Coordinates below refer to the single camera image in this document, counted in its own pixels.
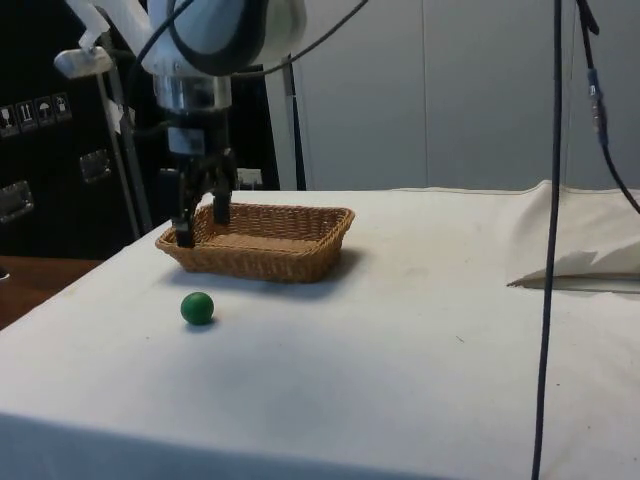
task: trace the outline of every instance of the table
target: table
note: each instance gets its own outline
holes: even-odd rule
[[[356,212],[315,285],[185,273],[155,230],[0,332],[0,478],[528,478],[542,293],[504,286],[525,197],[238,192]],[[198,290],[212,327],[179,317]],[[639,314],[554,296],[544,478],[639,477]]]
[[[0,330],[100,265],[98,260],[0,256]]]

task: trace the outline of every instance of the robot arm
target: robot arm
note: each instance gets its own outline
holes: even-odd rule
[[[106,15],[133,53],[184,0],[66,0],[87,30],[79,50],[55,60],[69,78],[102,73],[112,61],[96,42],[109,29]],[[304,0],[195,0],[154,44],[142,63],[154,76],[158,105],[170,121],[168,146],[177,168],[161,172],[172,190],[178,245],[192,247],[193,214],[213,189],[214,221],[230,221],[236,166],[229,145],[229,76],[288,55],[306,26]]]

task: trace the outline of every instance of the white wall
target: white wall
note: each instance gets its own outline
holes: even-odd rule
[[[356,3],[307,0],[303,45]],[[640,185],[640,2],[591,4],[612,151]],[[564,6],[565,180],[608,187],[575,2]],[[521,189],[548,178],[552,41],[548,1],[372,0],[294,68],[309,188]]]
[[[304,44],[355,0],[307,1]],[[422,0],[374,0],[295,66],[309,189],[427,181]]]

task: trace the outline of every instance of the sticker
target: sticker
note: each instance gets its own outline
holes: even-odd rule
[[[51,103],[53,103],[53,112],[58,121],[71,120],[71,106],[66,93],[51,95]]]
[[[36,98],[35,105],[36,113],[38,114],[38,123],[41,127],[56,123],[56,117],[53,113],[53,105],[50,97]]]
[[[18,113],[18,123],[20,123],[20,130],[28,132],[38,128],[38,120],[36,119],[36,111],[33,108],[33,103],[20,102],[16,103],[16,112]]]
[[[20,129],[13,105],[0,107],[0,137],[11,137],[19,133]]]

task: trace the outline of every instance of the black cabinet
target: black cabinet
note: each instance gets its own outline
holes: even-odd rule
[[[0,223],[0,255],[101,259],[134,239],[97,78],[53,66],[82,32],[62,0],[0,3],[0,189],[26,181],[34,207]],[[88,183],[91,154],[110,174]]]

